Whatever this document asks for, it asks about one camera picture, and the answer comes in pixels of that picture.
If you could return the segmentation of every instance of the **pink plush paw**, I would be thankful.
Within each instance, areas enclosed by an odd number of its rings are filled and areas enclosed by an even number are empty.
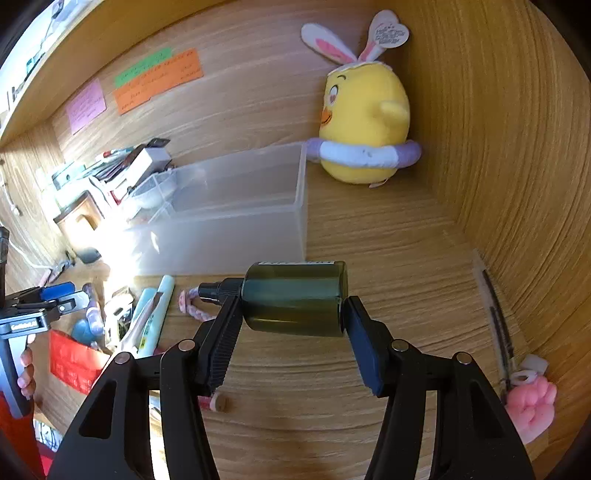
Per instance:
[[[507,395],[506,410],[521,441],[526,445],[545,431],[554,420],[556,385],[545,377],[515,387]]]

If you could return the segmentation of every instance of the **pink sticky note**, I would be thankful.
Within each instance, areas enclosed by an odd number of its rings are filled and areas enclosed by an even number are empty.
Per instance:
[[[102,88],[100,88],[99,79],[94,79],[66,105],[72,135],[88,125],[106,109],[105,97]]]

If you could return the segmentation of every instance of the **green sticky note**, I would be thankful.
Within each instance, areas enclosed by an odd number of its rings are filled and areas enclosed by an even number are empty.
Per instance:
[[[124,72],[120,73],[115,77],[115,88],[122,87],[130,80],[146,72],[150,68],[154,67],[158,63],[162,63],[164,60],[168,60],[173,56],[173,50],[170,47],[158,50],[156,53],[152,53],[149,57],[140,60],[135,65],[131,66]]]

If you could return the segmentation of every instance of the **clear plastic storage box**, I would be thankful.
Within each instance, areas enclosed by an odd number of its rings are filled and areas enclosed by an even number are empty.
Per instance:
[[[119,220],[107,219],[96,231],[97,248],[112,268],[135,275],[240,274],[258,261],[305,260],[303,144],[158,175],[121,204]]]

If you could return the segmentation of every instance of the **metal screw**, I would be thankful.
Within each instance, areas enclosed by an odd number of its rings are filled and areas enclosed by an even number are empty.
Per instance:
[[[472,357],[469,353],[460,352],[456,355],[456,359],[463,365],[468,365],[472,363]]]
[[[195,348],[195,342],[190,339],[183,340],[179,343],[178,349],[182,352],[188,352],[189,350],[193,350]]]
[[[399,338],[392,342],[392,348],[397,352],[405,352],[408,350],[408,342]]]
[[[123,365],[126,364],[130,358],[131,355],[129,354],[129,352],[121,352],[119,355],[115,357],[115,363],[118,365]]]

